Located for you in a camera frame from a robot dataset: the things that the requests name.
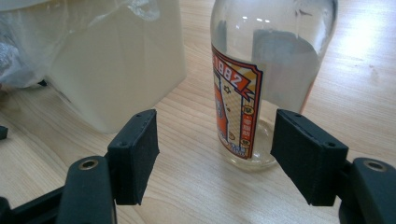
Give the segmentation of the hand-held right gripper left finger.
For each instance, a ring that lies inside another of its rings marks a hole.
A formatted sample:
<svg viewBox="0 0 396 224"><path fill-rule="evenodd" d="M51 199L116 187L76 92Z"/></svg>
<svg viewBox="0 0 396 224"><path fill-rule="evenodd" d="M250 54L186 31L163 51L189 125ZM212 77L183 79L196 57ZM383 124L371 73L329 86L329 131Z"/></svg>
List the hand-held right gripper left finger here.
<svg viewBox="0 0 396 224"><path fill-rule="evenodd" d="M160 153L154 109L131 117L104 156L74 162L68 170L57 224L117 224L118 205L142 203Z"/></svg>

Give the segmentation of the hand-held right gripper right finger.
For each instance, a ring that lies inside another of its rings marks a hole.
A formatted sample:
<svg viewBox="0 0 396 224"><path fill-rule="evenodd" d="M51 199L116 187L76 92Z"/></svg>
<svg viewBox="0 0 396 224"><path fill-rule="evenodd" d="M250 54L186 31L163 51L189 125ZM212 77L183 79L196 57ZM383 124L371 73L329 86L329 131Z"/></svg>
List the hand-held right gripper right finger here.
<svg viewBox="0 0 396 224"><path fill-rule="evenodd" d="M347 160L348 147L306 117L276 111L271 154L313 206L341 200L341 224L396 224L396 168Z"/></svg>

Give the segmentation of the clear glass bottle orange label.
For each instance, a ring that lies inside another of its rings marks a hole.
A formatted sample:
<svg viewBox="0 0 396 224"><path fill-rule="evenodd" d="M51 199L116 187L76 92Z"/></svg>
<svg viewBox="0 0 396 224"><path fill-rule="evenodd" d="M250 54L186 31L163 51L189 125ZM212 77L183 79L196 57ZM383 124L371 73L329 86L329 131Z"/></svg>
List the clear glass bottle orange label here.
<svg viewBox="0 0 396 224"><path fill-rule="evenodd" d="M276 111L300 113L335 29L338 0L216 0L210 21L217 130L226 161L275 163Z"/></svg>

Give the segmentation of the white plastic bin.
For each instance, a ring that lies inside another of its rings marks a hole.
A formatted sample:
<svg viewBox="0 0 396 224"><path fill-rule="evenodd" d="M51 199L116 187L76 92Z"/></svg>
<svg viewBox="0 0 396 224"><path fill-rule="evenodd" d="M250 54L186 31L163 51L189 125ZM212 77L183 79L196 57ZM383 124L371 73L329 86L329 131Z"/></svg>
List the white plastic bin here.
<svg viewBox="0 0 396 224"><path fill-rule="evenodd" d="M186 76L178 0L69 0L49 82L95 130L115 133Z"/></svg>

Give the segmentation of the clear plastic bin liner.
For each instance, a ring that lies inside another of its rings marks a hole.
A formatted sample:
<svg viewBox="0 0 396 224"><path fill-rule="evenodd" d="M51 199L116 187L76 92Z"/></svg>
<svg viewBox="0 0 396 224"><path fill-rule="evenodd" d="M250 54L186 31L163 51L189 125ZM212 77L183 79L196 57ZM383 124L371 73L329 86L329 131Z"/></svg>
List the clear plastic bin liner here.
<svg viewBox="0 0 396 224"><path fill-rule="evenodd" d="M123 7L144 21L160 18L156 0L0 0L0 86L44 86L66 38Z"/></svg>

